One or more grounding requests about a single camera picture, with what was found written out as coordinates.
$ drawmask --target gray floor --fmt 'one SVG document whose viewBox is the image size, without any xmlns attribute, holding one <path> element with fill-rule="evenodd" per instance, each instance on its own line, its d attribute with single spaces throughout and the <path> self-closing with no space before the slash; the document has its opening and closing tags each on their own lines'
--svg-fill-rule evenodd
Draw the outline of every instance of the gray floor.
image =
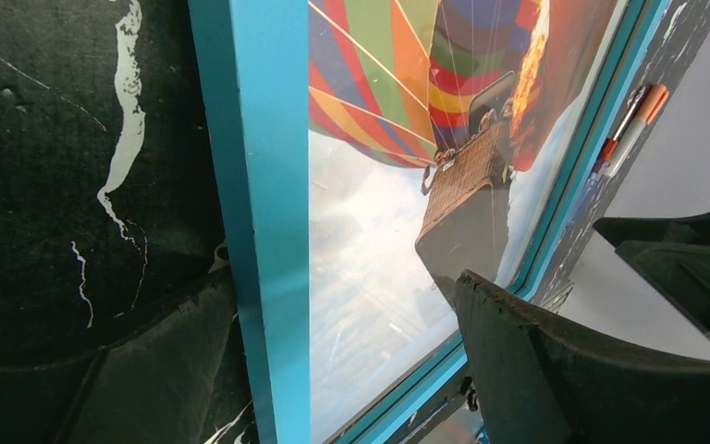
<svg viewBox="0 0 710 444">
<path fill-rule="evenodd" d="M 710 34 L 608 208 L 609 216 L 710 211 Z M 710 342 L 598 235 L 571 275 L 561 314 L 620 339 L 710 359 Z"/>
</svg>

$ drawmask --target scratched black surface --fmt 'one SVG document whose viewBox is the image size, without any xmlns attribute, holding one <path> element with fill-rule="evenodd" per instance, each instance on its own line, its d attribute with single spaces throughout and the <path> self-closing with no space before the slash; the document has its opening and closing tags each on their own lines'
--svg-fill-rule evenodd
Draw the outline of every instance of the scratched black surface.
<svg viewBox="0 0 710 444">
<path fill-rule="evenodd" d="M 130 311 L 142 255 L 96 199 L 123 122 L 116 23 L 128 10 L 128 0 L 0 0 L 0 360 L 128 325 L 204 276 L 225 237 L 186 2 L 144 0 L 135 55 L 145 141 L 111 194 L 149 244 Z M 128 234 L 142 246 L 137 226 Z M 87 260 L 91 328 L 72 241 Z M 251 400 L 239 335 L 222 363 L 204 435 Z M 249 406 L 236 425 L 236 435 L 248 428 L 244 443 L 256 442 L 253 420 Z"/>
<path fill-rule="evenodd" d="M 682 10 L 674 20 L 674 13 L 680 7 Z M 671 20 L 674 20 L 673 29 L 664 40 Z M 670 90 L 669 100 L 672 101 L 674 90 L 679 85 L 687 68 L 690 67 L 695 55 L 698 54 L 709 30 L 710 0 L 671 0 L 657 33 L 649 44 L 632 87 L 643 82 L 663 83 Z M 586 204 L 579 219 L 565 231 L 545 271 L 539 291 L 532 299 L 534 303 L 543 304 L 568 282 L 573 267 L 594 233 L 592 231 L 593 222 L 606 213 L 606 209 L 617 194 L 619 185 L 629 174 L 630 167 L 636 157 L 640 155 L 651 131 L 650 128 L 643 132 L 617 175 L 614 178 L 602 180 L 598 184 L 592 199 Z"/>
</svg>

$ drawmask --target blue picture frame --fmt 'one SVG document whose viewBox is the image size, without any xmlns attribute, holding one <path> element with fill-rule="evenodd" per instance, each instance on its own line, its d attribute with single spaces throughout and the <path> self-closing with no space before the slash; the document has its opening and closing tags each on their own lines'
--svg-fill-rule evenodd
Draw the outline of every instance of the blue picture frame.
<svg viewBox="0 0 710 444">
<path fill-rule="evenodd" d="M 510 290 L 548 266 L 669 0 L 630 2 Z M 311 442 L 308 7 L 190 0 L 260 441 Z M 454 336 L 337 442 L 384 442 L 464 364 Z"/>
</svg>

